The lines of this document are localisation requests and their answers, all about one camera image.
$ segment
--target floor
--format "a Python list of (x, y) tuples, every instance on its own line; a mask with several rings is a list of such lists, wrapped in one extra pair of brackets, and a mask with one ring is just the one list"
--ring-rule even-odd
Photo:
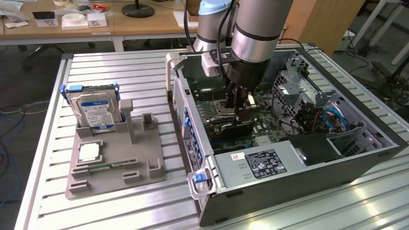
[[(359, 31), (361, 25), (368, 18), (368, 14), (357, 17), (351, 29)], [(380, 20), (376, 20), (371, 26), (365, 37), (368, 38), (375, 28), (381, 24)], [(380, 61), (384, 63), (391, 71), (395, 71), (396, 67), (389, 64), (401, 48), (409, 41), (409, 35), (399, 31), (393, 27), (389, 28), (388, 33), (383, 37), (377, 45), (377, 54), (369, 53), (365, 58), (367, 61)], [(63, 44), (62, 47), (70, 53), (100, 53), (114, 52), (112, 42), (98, 42), (96, 47), (91, 49), (87, 43)], [(356, 50), (365, 44), (363, 40)], [(55, 76), (59, 69), (60, 54), (55, 50), (48, 50), (42, 54), (32, 62), (34, 70), (24, 72), (22, 70), (22, 60), (36, 49), (38, 46), (28, 46), (28, 51), (22, 52), (16, 46), (8, 46), (7, 51), (0, 54), (0, 108), (10, 105), (24, 105), (36, 101), (48, 100), (51, 97), (52, 86), (55, 83)], [(127, 42), (127, 50), (145, 50), (145, 49), (167, 49), (179, 48), (176, 39), (172, 42), (167, 40), (152, 40), (151, 47), (145, 47), (143, 41)], [(332, 56), (341, 67), (351, 71), (356, 67), (363, 66), (365, 63), (351, 56), (345, 52), (336, 52)], [(355, 75), (373, 80), (377, 76), (371, 71), (371, 67), (363, 68), (355, 72)], [(409, 76), (409, 67), (407, 67), (403, 76)], [(47, 107), (47, 104), (40, 104), (31, 107), (27, 112), (40, 111)], [(8, 118), (20, 118), (20, 114), (8, 116)], [(26, 128), (22, 134), (14, 141), (7, 143), (7, 148), (16, 161), (16, 166), (20, 172), (20, 189), (11, 201), (0, 206), (0, 229), (14, 229), (20, 202), (24, 193), (24, 187), (30, 176), (32, 160), (35, 156), (38, 141), (40, 138), (40, 132), (43, 127), (43, 120), (46, 113), (27, 115)], [(6, 132), (10, 127), (15, 125), (14, 122), (0, 119), (0, 133)], [(4, 163), (0, 164), (0, 172), (4, 169)], [(8, 195), (15, 191), (18, 184), (16, 173), (12, 168), (6, 175), (0, 178), (0, 202), (7, 199)]]

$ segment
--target hard drive label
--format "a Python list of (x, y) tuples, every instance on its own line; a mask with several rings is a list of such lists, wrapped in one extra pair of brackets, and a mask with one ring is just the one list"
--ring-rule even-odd
[(82, 106), (92, 129), (103, 131), (103, 129), (114, 127), (112, 114), (107, 111), (110, 107), (108, 101), (84, 102)]
[(245, 155), (245, 159), (257, 179), (287, 172), (273, 149)]

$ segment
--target paper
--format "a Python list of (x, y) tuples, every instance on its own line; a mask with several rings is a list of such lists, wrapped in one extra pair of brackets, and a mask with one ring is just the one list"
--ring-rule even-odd
[(27, 22), (22, 22), (22, 23), (6, 23), (4, 25), (7, 26), (7, 28), (14, 28), (14, 27), (20, 27), (20, 26), (28, 25), (28, 23), (27, 23)]
[(23, 2), (18, 2), (18, 1), (7, 1), (11, 4), (14, 4), (16, 6), (16, 8), (20, 10), (22, 6), (23, 6)]
[[(176, 19), (176, 23), (180, 28), (184, 28), (184, 13), (173, 11), (173, 17)], [(199, 22), (189, 22), (188, 21), (188, 28), (197, 28)]]

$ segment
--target aluminum extrusion table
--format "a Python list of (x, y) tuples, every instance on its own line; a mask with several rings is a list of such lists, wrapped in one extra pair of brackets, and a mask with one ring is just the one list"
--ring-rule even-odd
[[(62, 61), (16, 230), (201, 229), (165, 97), (164, 57), (176, 51), (183, 50), (78, 54)], [(381, 120), (409, 141), (408, 123), (325, 54), (316, 51), (312, 55)], [(331, 89), (329, 83), (313, 70), (311, 78), (321, 89)], [(168, 178), (156, 184), (68, 201), (64, 191), (76, 119), (60, 96), (59, 87), (62, 83), (102, 85), (114, 81), (122, 85), (122, 98), (133, 100), (132, 116), (152, 112), (159, 120)], [(407, 149), (351, 184), (203, 229), (408, 228), (408, 197)]]

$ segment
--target circuit board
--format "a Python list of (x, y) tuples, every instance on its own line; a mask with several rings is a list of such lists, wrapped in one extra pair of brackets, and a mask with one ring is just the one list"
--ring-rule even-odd
[(196, 102), (215, 154), (276, 143), (288, 135), (267, 106), (265, 94), (260, 92), (255, 95), (260, 110), (245, 123), (245, 135), (240, 134), (241, 129), (233, 138), (223, 138), (220, 135), (223, 127), (232, 122), (235, 116), (233, 109), (224, 108), (224, 99)]

